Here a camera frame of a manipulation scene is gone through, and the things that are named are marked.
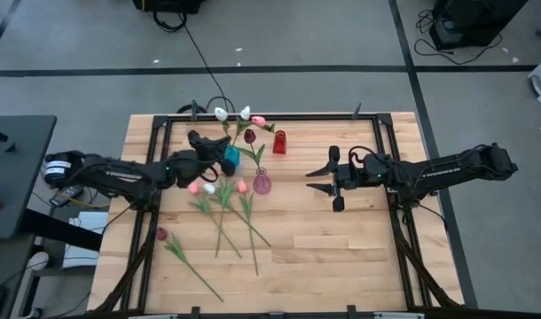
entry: black metal frame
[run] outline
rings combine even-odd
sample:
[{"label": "black metal frame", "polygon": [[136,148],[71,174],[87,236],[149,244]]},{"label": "black metal frame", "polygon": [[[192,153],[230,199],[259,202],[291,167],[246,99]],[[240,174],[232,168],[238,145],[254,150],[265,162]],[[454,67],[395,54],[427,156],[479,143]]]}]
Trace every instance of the black metal frame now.
[{"label": "black metal frame", "polygon": [[[197,114],[197,116],[198,116],[197,121],[216,121],[216,118],[213,115]],[[265,115],[265,118],[268,121],[336,121],[336,120],[343,121],[343,120],[352,120],[352,114],[351,113],[268,114],[268,115]],[[383,138],[381,134],[381,125],[384,125],[388,132],[388,141],[390,145],[390,151],[393,154],[393,156],[396,158],[396,160],[400,160],[398,148],[396,145],[395,131],[393,129],[393,121],[392,121],[392,117],[390,113],[360,113],[357,116],[357,118],[354,120],[370,121],[372,123],[376,146],[380,153],[385,153],[385,147],[384,147]],[[159,135],[159,131],[161,127],[164,127],[164,137],[162,140],[162,149],[161,149],[161,160],[164,160],[168,156],[170,134],[172,131],[173,124],[175,122],[188,122],[188,121],[191,121],[191,118],[187,116],[167,116],[167,115],[154,116],[153,127],[152,127],[151,136],[150,136],[146,161],[147,162],[153,161],[154,154],[156,151],[156,144],[158,141],[158,135]],[[391,203],[395,203],[395,201],[392,199],[394,195],[387,193],[387,196],[388,196],[389,213],[391,216],[391,224],[393,227],[393,232],[394,232],[395,241],[396,241],[399,271],[400,271],[400,275],[403,281],[406,306],[407,306],[407,309],[411,309],[412,307],[415,307],[415,303],[414,303],[414,295],[412,292],[410,273],[409,273],[408,265],[406,262],[405,253],[401,250],[399,244],[397,243],[397,235],[404,237],[404,234],[402,233],[401,228],[400,228],[401,226],[400,226],[400,221],[398,219],[398,212],[396,210],[396,206],[391,204]],[[158,194],[157,199],[160,202],[160,199],[161,199],[160,193]],[[131,263],[134,260],[137,254],[139,240],[141,236],[141,229],[143,226],[142,223],[144,220],[144,213],[145,212],[137,213],[137,217],[135,220],[135,228],[133,231],[133,236],[131,239],[131,245],[130,245],[130,251],[129,251],[129,263]],[[152,212],[152,216],[151,216],[151,220],[149,224],[149,232],[150,230],[155,230],[156,227],[158,226],[158,215],[159,215],[158,211]],[[418,234],[417,234],[416,227],[414,224],[414,220],[412,217],[407,224],[407,230],[408,230],[409,236],[411,237],[412,251],[414,253],[414,256],[418,258],[421,265],[422,256],[419,249],[419,239],[418,239]],[[145,311],[146,296],[148,293],[148,283],[150,280],[152,256],[153,256],[152,253],[150,253],[145,259],[145,264],[143,267],[143,275],[141,278],[140,289],[139,289],[137,310],[140,310],[143,312]],[[426,284],[426,280],[425,278],[422,277],[420,272],[418,274],[418,277],[419,277],[419,283],[420,283],[420,294],[422,297],[422,304],[426,307],[431,307],[432,301],[430,298],[430,293]],[[122,295],[121,310],[128,309],[129,299],[130,299],[130,289],[128,289]],[[328,313],[328,314],[320,314],[318,316],[327,316],[330,318],[339,316],[339,317],[346,318],[347,315],[348,313]]]}]

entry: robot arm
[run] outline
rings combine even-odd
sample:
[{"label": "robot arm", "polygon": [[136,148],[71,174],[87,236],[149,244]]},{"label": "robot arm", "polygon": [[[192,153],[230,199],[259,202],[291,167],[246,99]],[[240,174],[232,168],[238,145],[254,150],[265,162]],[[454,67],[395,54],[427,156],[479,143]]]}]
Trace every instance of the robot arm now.
[{"label": "robot arm", "polygon": [[233,175],[235,167],[223,158],[231,138],[211,141],[195,131],[188,139],[193,150],[174,152],[167,159],[149,164],[104,158],[97,154],[78,151],[60,152],[46,156],[44,181],[51,188],[82,185],[94,188],[108,197],[123,196],[132,209],[152,210],[154,194],[176,184],[187,187],[217,162],[226,175]]},{"label": "robot arm", "polygon": [[[360,159],[355,149],[365,149],[370,154]],[[335,196],[334,212],[344,209],[341,189],[385,185],[389,192],[397,194],[399,206],[411,206],[433,191],[478,178],[504,181],[518,170],[507,151],[497,144],[478,145],[458,154],[418,163],[395,161],[363,146],[349,151],[349,164],[338,164],[340,149],[337,146],[330,147],[329,157],[324,168],[307,176],[333,174],[331,185],[310,183],[308,186]]]}]

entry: butcher block tabletop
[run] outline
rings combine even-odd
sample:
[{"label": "butcher block tabletop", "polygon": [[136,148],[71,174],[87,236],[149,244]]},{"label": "butcher block tabletop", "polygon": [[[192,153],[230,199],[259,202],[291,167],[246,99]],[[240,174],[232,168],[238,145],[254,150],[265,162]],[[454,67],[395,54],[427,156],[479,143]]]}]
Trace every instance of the butcher block tabletop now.
[{"label": "butcher block tabletop", "polygon": [[[145,163],[154,115],[133,115],[122,152],[123,160]],[[391,113],[401,160],[427,158],[414,113]],[[330,145],[341,150],[340,163],[347,163],[349,148],[356,145],[376,150],[370,121],[269,121],[286,132],[286,155],[273,154],[274,135],[258,128],[254,147],[266,144],[261,160],[272,188],[266,195],[254,195],[252,225],[270,243],[254,236],[259,275],[255,273],[248,226],[234,213],[225,212],[223,230],[239,249],[240,258],[222,240],[216,257],[218,229],[196,207],[193,195],[173,186],[162,192],[159,226],[174,233],[190,264],[201,274],[223,302],[173,253],[156,242],[146,298],[147,314],[189,314],[192,307],[202,313],[343,312],[347,305],[357,311],[405,310],[396,246],[383,187],[343,191],[345,211],[332,212],[332,198],[307,187],[306,183],[330,183],[331,176],[304,175],[322,168]],[[187,132],[202,136],[224,136],[217,121],[176,122],[170,136],[169,154],[189,149]],[[235,126],[230,134],[234,136]],[[157,141],[160,158],[162,130]],[[388,144],[386,130],[383,140]],[[250,148],[242,137],[236,146]],[[252,190],[256,165],[241,155],[237,173],[230,181],[243,178]],[[242,214],[239,196],[232,204]],[[219,220],[221,207],[212,209]],[[440,212],[437,198],[422,201]],[[112,201],[109,220],[128,203]],[[452,299],[462,303],[459,280],[443,221],[422,208],[413,215],[419,246],[426,268]],[[127,267],[136,212],[128,211],[112,223],[104,235],[88,309],[98,306],[115,287]],[[143,222],[141,243],[148,230],[150,214]],[[419,283],[409,263],[415,301],[420,304]],[[129,307],[137,306],[142,266],[133,280]]]}]

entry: artificial flower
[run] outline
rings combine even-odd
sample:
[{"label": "artificial flower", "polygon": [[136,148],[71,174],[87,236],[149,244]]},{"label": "artificial flower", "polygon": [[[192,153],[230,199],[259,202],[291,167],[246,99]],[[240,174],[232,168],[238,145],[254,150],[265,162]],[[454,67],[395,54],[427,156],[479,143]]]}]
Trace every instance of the artificial flower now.
[{"label": "artificial flower", "polygon": [[251,121],[259,128],[263,128],[264,125],[267,123],[267,121],[262,116],[253,116],[251,118]]},{"label": "artificial flower", "polygon": [[245,138],[245,143],[252,144],[256,140],[256,134],[252,129],[248,128],[247,130],[245,130],[243,138]]},{"label": "artificial flower", "polygon": [[241,119],[249,121],[249,118],[251,117],[251,106],[245,106],[239,115],[241,115]]},{"label": "artificial flower", "polygon": [[190,186],[188,186],[188,191],[190,191],[192,195],[198,195],[200,193],[200,187],[197,183],[191,183]]},{"label": "artificial flower", "polygon": [[159,227],[156,229],[156,239],[160,240],[160,241],[165,241],[166,238],[168,238],[168,233],[166,232],[165,229],[163,229],[162,227]]},{"label": "artificial flower", "polygon": [[206,193],[209,195],[212,195],[216,192],[216,188],[212,184],[204,184],[203,190],[206,191]]},{"label": "artificial flower", "polygon": [[216,110],[214,111],[216,113],[216,118],[219,120],[219,121],[225,121],[227,120],[227,112],[221,108],[221,107],[216,107]]},{"label": "artificial flower", "polygon": [[240,180],[237,182],[237,191],[240,193],[246,193],[249,191],[249,188],[247,187],[247,183],[245,181]]}]

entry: teal object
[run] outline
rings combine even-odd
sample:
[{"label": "teal object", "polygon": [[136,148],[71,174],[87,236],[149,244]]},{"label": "teal object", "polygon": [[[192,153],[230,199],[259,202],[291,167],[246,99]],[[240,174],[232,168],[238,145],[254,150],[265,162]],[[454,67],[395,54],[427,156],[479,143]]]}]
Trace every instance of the teal object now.
[{"label": "teal object", "polygon": [[237,147],[227,146],[227,148],[225,149],[224,157],[226,160],[228,159],[231,163],[233,163],[235,168],[237,168],[237,166],[239,165],[239,159],[240,159],[239,150],[237,149]]}]

